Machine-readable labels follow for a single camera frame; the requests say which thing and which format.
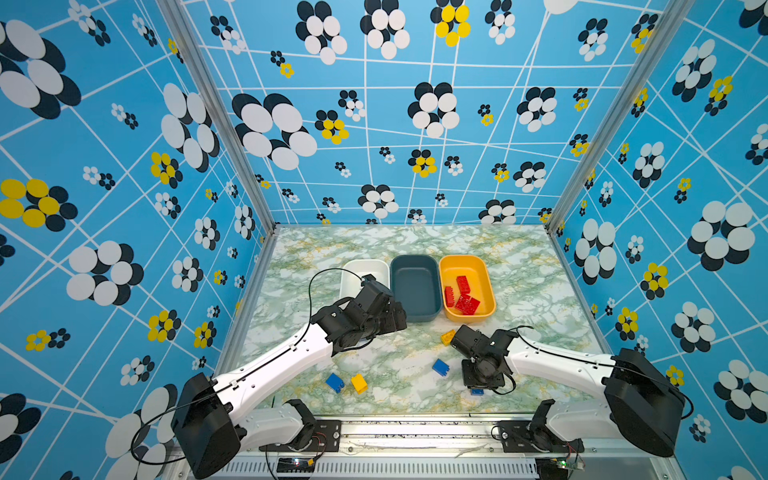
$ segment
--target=marble tabletop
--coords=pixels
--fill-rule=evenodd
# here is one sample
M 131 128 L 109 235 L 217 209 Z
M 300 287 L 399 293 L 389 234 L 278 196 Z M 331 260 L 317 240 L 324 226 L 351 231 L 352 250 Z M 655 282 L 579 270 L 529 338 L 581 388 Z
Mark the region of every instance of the marble tabletop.
M 269 271 L 241 353 L 243 363 L 306 325 L 307 284 L 312 275 L 353 259 L 389 263 L 405 253 L 468 253 L 488 265 L 496 296 L 495 314 L 472 328 L 490 336 L 496 329 L 525 324 L 527 334 L 551 345 L 598 353 L 600 347 L 563 266 L 540 226 L 290 227 L 280 230 Z M 313 282 L 316 311 L 336 301 L 341 272 L 322 273 Z M 506 396 L 486 391 L 472 396 L 462 383 L 463 357 L 440 340 L 458 329 L 440 313 L 429 323 L 374 339 L 355 352 L 340 353 L 310 367 L 275 394 L 275 404 L 301 399 L 316 415 L 426 412 L 531 412 L 543 399 L 575 401 L 586 394 L 537 377 L 515 375 L 517 390 Z M 432 370 L 437 359 L 450 367 L 446 377 Z M 346 384 L 340 394 L 325 384 L 331 373 Z M 358 395 L 350 379 L 361 373 L 368 391 Z M 510 382 L 503 388 L 506 391 Z M 272 396 L 265 401 L 271 404 Z

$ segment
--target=blue wall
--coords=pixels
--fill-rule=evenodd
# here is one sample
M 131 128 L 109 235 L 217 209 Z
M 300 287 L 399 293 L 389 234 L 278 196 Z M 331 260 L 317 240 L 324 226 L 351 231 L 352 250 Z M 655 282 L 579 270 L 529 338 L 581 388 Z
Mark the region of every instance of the blue wall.
M 276 221 L 441 224 L 546 221 L 665 5 L 184 7 Z
M 0 8 L 8 480 L 133 478 L 139 415 L 214 371 L 263 236 L 235 231 L 252 203 L 154 2 L 88 7 Z M 163 461 L 169 432 L 156 422 L 137 453 Z
M 744 6 L 696 2 L 558 231 L 611 348 L 694 401 L 688 478 L 768 472 L 768 19 Z

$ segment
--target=blue lego brick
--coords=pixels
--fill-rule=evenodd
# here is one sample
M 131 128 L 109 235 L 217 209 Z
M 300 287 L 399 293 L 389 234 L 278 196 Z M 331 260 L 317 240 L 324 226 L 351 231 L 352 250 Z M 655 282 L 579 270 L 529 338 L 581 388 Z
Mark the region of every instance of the blue lego brick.
M 435 362 L 435 365 L 432 366 L 432 369 L 442 376 L 448 375 L 448 371 L 450 370 L 448 365 L 446 365 L 445 362 L 443 362 L 441 359 L 437 359 L 437 362 Z
M 344 388 L 344 381 L 341 380 L 335 373 L 331 373 L 331 376 L 328 377 L 326 383 L 329 387 L 336 391 L 336 393 L 341 393 L 341 389 Z

